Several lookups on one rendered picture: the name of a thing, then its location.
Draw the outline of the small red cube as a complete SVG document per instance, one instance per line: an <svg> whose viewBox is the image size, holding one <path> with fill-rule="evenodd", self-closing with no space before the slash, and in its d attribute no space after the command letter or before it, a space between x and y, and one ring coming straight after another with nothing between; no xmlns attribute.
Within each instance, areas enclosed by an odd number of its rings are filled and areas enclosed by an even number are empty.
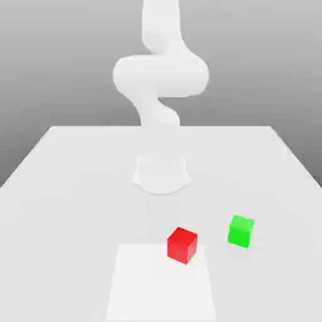
<svg viewBox="0 0 322 322"><path fill-rule="evenodd" d="M167 256L187 265L197 250L198 235L177 227L167 239Z"/></svg>

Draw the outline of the small green cube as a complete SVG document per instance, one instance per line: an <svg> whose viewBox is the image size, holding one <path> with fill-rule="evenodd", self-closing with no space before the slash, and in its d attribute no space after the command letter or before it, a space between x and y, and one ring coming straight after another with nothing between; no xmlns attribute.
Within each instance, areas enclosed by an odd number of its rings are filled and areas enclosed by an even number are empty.
<svg viewBox="0 0 322 322"><path fill-rule="evenodd" d="M234 215L229 225L228 243L248 248L254 224L254 219Z"/></svg>

